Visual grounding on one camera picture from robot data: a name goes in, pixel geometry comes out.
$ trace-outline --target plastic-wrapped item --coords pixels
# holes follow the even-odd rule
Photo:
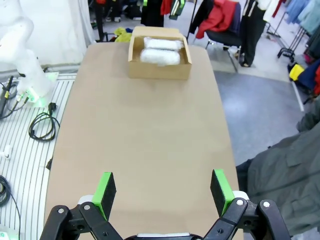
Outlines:
[[[159,66],[178,65],[180,63],[180,55],[176,51],[144,49],[140,55],[141,62],[158,64]]]
[[[184,46],[180,40],[155,39],[148,36],[144,37],[143,40],[145,49],[179,51]]]

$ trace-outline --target gray sleeve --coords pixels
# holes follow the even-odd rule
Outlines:
[[[301,133],[311,130],[320,122],[320,96],[318,96],[311,105],[311,109],[296,125],[296,129]]]

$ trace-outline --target brown tabletop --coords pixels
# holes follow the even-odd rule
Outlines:
[[[55,205],[75,207],[81,196],[95,192],[103,172],[113,172],[117,193],[109,220],[123,238],[203,236],[218,218],[210,191],[213,168],[224,169],[238,188],[208,54],[189,47],[189,80],[130,79],[128,48],[88,48],[62,118],[45,214]]]

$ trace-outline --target cardboard box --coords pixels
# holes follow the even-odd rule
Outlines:
[[[144,37],[181,40],[184,47],[179,51],[180,64],[158,66],[140,61],[145,48]],[[181,79],[187,80],[192,66],[187,39],[175,28],[136,26],[133,30],[128,53],[129,77],[133,79]]]

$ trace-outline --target blue clothing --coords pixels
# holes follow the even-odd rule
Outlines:
[[[230,32],[233,32],[235,34],[240,34],[240,18],[241,18],[241,5],[239,2],[235,5],[234,15],[232,22],[228,28]]]
[[[290,23],[300,23],[298,16],[308,5],[309,0],[292,0],[289,6],[286,8],[286,13],[288,17],[286,19],[287,24]]]
[[[306,70],[304,70],[299,76],[299,83],[303,84],[310,90],[314,90],[316,86],[316,71],[320,66],[320,59],[315,61]]]
[[[301,27],[309,34],[314,34],[320,25],[320,0],[310,0],[298,19]]]

